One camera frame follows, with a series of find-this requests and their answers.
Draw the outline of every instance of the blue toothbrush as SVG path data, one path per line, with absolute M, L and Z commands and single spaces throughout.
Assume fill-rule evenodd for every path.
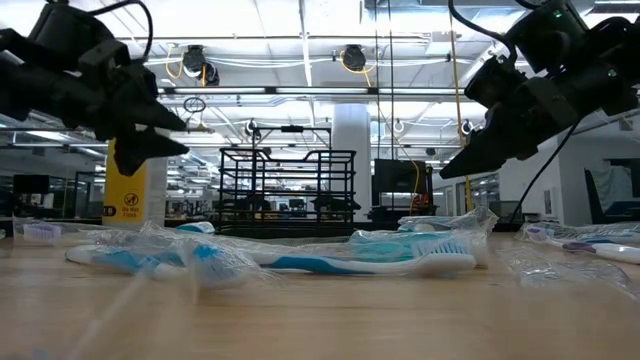
M 390 263 L 352 261 L 325 256 L 281 255 L 250 252 L 255 262 L 268 269 L 298 269 L 328 275 L 432 275 L 470 270 L 476 260 L 465 246 L 451 241 L 435 248 L 428 242 L 411 245 L 414 258 Z
M 185 255 L 188 261 L 182 260 Z M 80 264 L 107 266 L 130 274 L 144 273 L 155 279 L 178 278 L 191 269 L 196 282 L 209 288 L 244 284 L 252 265 L 251 260 L 237 252 L 204 244 L 198 244 L 183 256 L 171 251 L 148 255 L 126 247 L 82 245 L 69 249 L 65 257 Z

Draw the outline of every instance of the desk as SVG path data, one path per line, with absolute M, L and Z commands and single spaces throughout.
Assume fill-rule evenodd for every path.
M 492 236 L 490 268 L 455 279 L 287 275 L 285 286 L 203 292 L 195 304 L 188 291 L 151 282 L 80 358 L 638 358 L 636 304 L 597 283 L 522 288 L 494 255 L 510 246 L 508 235 Z M 16 247 L 0 258 L 0 358 L 62 352 L 130 284 L 65 262 L 63 251 Z

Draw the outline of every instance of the wire rack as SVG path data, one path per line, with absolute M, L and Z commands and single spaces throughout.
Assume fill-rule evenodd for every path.
M 225 227 L 353 223 L 355 151 L 313 150 L 299 159 L 277 159 L 265 149 L 229 147 L 220 154 L 217 213 Z M 267 199 L 298 199 L 304 206 L 274 209 Z

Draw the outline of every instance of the white pillar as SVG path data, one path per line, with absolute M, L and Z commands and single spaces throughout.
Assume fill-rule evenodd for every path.
M 361 209 L 356 211 L 354 221 L 368 221 L 367 214 L 371 210 L 370 121 L 366 104 L 335 105 L 331 126 L 333 149 L 356 151 L 354 190 L 356 192 L 355 201 L 361 206 Z M 343 185 L 335 184 L 335 186 L 338 188 Z

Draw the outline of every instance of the clear plastic packaging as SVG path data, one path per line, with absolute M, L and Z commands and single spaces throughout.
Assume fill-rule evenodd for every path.
M 515 236 L 518 240 L 545 242 L 610 241 L 617 244 L 640 245 L 640 223 L 568 226 L 557 223 L 526 223 Z
M 87 236 L 93 245 L 69 249 L 67 259 L 155 279 L 190 278 L 214 289 L 240 286 L 256 276 L 273 278 L 242 251 L 196 233 L 147 223 L 139 232 L 112 229 Z
M 529 247 L 500 249 L 497 254 L 513 272 L 518 274 L 523 286 L 539 287 L 559 281 L 583 280 Z
M 13 238 L 16 244 L 36 246 L 75 246 L 90 244 L 87 231 L 109 230 L 100 225 L 46 222 L 29 218 L 13 218 Z
M 640 300 L 640 289 L 620 267 L 602 260 L 554 261 L 550 256 L 521 246 L 497 251 L 498 256 L 518 274 L 523 286 L 548 286 L 599 281 Z
M 476 259 L 477 266 L 488 265 L 487 234 L 480 230 L 450 230 L 434 232 L 392 232 L 358 230 L 348 245 L 355 254 L 383 261 L 405 261 L 415 256 L 415 248 L 429 253 L 445 242 L 463 244 Z
M 484 206 L 478 206 L 462 216 L 405 216 L 398 221 L 402 232 L 429 232 L 442 230 L 493 230 L 498 217 Z

